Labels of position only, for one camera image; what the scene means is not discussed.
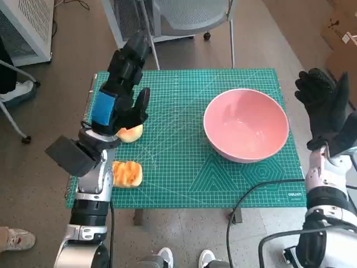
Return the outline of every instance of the bowl rim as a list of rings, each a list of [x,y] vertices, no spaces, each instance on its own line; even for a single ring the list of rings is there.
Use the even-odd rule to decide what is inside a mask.
[[[225,150],[221,149],[219,146],[217,146],[213,141],[212,139],[210,138],[209,134],[207,133],[207,130],[206,130],[206,114],[207,114],[207,110],[209,109],[209,107],[211,106],[211,104],[213,103],[214,100],[218,99],[220,96],[224,95],[224,94],[227,94],[229,92],[233,92],[233,91],[251,91],[251,92],[255,92],[255,93],[259,93],[261,95],[264,95],[265,97],[268,97],[269,99],[271,99],[278,107],[279,109],[282,111],[283,115],[284,115],[284,118],[285,118],[285,123],[286,123],[286,133],[285,133],[285,139],[281,142],[281,144],[279,145],[278,149],[276,149],[276,151],[273,151],[272,153],[266,155],[266,156],[262,156],[262,157],[259,157],[259,158],[251,158],[251,157],[240,157],[240,156],[235,156],[235,155],[232,155],[228,152],[226,152]],[[206,136],[208,138],[208,140],[210,141],[210,143],[213,145],[213,148],[216,150],[218,149],[219,151],[223,152],[224,154],[234,158],[234,159],[243,159],[243,160],[248,160],[248,161],[259,161],[259,160],[263,160],[263,159],[266,159],[266,158],[269,158],[273,155],[275,155],[278,151],[281,150],[282,147],[284,147],[284,145],[286,144],[286,141],[288,140],[288,137],[289,137],[289,131],[290,131],[290,126],[289,126],[289,120],[288,120],[288,117],[283,109],[283,107],[281,107],[281,105],[275,100],[273,99],[272,97],[270,97],[268,94],[265,94],[263,92],[260,92],[258,90],[255,90],[255,89],[250,89],[250,88],[234,88],[234,89],[229,89],[225,92],[222,92],[220,93],[219,95],[217,95],[216,97],[214,97],[210,103],[207,105],[206,107],[206,110],[205,110],[205,113],[204,113],[204,116],[203,116],[203,128],[204,128],[204,131],[206,133]]]

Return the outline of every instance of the white sneaker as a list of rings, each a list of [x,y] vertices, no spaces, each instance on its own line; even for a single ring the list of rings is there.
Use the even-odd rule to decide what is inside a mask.
[[[35,236],[23,229],[8,229],[9,239],[5,250],[29,250],[35,244]]]
[[[6,94],[0,94],[0,99],[2,102],[6,103],[20,96],[26,95],[33,89],[33,82],[28,80],[24,83],[16,82],[16,87],[13,91]]]
[[[173,268],[173,254],[168,247],[163,247],[162,249],[160,249],[158,255],[161,256],[168,263],[168,268]]]
[[[207,266],[211,261],[214,261],[216,257],[214,256],[213,252],[210,250],[203,250],[199,258],[199,268],[204,268]]]

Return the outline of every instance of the pants leg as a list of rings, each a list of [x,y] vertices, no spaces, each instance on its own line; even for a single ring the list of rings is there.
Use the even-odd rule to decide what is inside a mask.
[[[5,250],[8,239],[9,239],[8,228],[0,227],[0,252],[3,252]]]
[[[229,263],[225,261],[211,261],[206,268],[229,268]]]
[[[13,66],[12,60],[0,37],[0,60]],[[17,73],[0,64],[0,94],[13,91],[16,87]]]
[[[138,262],[137,268],[168,268],[168,263],[159,255],[151,255],[142,258]]]

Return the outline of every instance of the cardboard box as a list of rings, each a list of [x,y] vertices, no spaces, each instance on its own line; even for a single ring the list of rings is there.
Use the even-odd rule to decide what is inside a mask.
[[[342,73],[347,71],[350,77],[350,101],[357,108],[357,41],[348,32],[344,43],[326,60],[326,67],[339,80]]]
[[[335,7],[357,17],[357,0],[335,0]]]
[[[321,36],[335,50],[343,46],[342,37],[347,32],[357,35],[357,17],[337,8],[330,16],[329,21],[322,27]]]

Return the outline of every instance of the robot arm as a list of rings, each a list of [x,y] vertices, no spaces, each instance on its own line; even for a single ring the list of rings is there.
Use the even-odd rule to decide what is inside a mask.
[[[346,173],[352,164],[347,155],[327,158],[324,146],[310,155],[306,175],[307,212],[303,229],[350,224],[357,227],[357,216],[349,202]],[[296,247],[298,267],[355,267],[357,234],[331,229],[300,235]]]
[[[132,128],[148,117],[149,89],[144,88],[133,106],[133,87],[142,77],[149,46],[141,33],[116,51],[91,112],[78,140],[59,137],[46,153],[70,175],[78,177],[74,205],[56,268],[108,268],[110,258],[103,241],[107,236],[107,214],[112,196],[112,162],[122,127]]]
[[[349,202],[346,173],[356,151],[357,113],[345,119],[349,97],[348,75],[334,86],[318,69],[301,72],[296,97],[310,117],[313,139],[310,168],[305,177],[307,212],[303,230],[326,226],[357,227],[357,216]],[[294,267],[356,267],[357,233],[345,229],[300,235],[296,247],[284,250]]]

